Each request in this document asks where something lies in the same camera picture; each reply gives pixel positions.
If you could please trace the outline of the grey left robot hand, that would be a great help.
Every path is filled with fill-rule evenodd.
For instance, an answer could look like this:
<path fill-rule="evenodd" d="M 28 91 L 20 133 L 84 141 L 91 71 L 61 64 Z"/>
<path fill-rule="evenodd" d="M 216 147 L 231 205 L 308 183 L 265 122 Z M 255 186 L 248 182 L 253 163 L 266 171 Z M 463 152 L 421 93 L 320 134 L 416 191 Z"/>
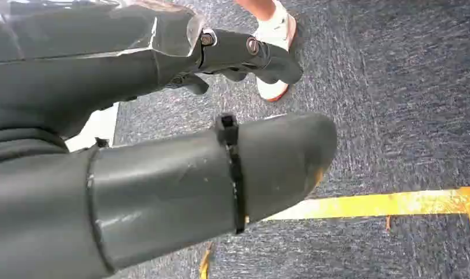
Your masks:
<path fill-rule="evenodd" d="M 70 152 L 116 102 L 199 77 L 296 83 L 299 65 L 164 1 L 0 1 L 0 278 L 105 278 L 303 200 L 335 156 L 318 113 Z"/>

